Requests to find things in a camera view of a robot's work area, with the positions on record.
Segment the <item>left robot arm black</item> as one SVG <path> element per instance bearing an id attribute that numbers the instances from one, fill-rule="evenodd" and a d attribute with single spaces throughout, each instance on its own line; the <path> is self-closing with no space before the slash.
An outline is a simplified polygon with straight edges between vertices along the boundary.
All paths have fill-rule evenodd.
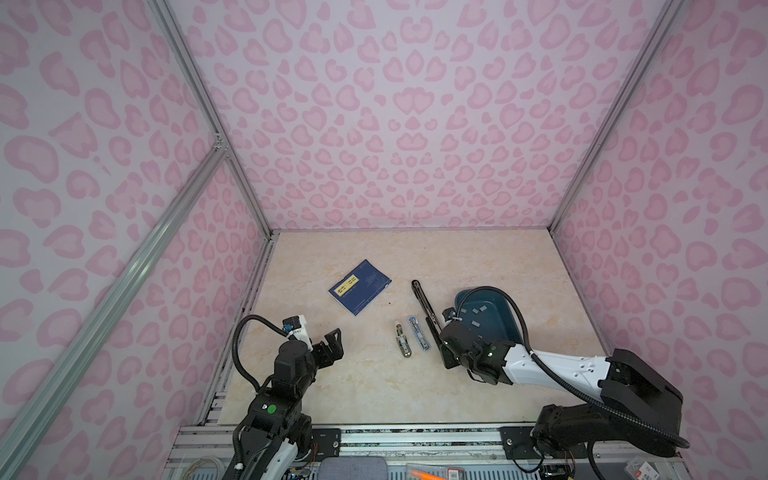
<path id="1" fill-rule="evenodd" d="M 258 322 L 277 333 L 283 343 L 273 372 L 260 382 L 244 367 L 239 352 L 245 327 Z M 317 373 L 344 356 L 342 332 L 336 328 L 314 343 L 302 315 L 284 319 L 280 326 L 249 314 L 235 326 L 231 359 L 236 371 L 254 389 L 244 418 L 232 432 L 233 457 L 225 479 L 282 479 L 299 462 L 308 468 L 318 452 L 311 417 L 302 412 L 303 397 Z"/>

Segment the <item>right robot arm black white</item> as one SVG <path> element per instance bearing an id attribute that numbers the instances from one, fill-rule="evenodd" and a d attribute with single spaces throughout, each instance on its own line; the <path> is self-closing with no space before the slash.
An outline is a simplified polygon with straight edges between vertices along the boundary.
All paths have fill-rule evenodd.
<path id="1" fill-rule="evenodd" d="M 572 356 L 536 350 L 522 311 L 492 286 L 458 293 L 438 330 L 446 368 L 463 367 L 488 385 L 534 385 L 565 391 L 574 406 L 542 407 L 529 434 L 542 457 L 586 449 L 593 461 L 599 442 L 620 441 L 653 456 L 671 458 L 690 446 L 681 433 L 682 393 L 636 353 Z"/>

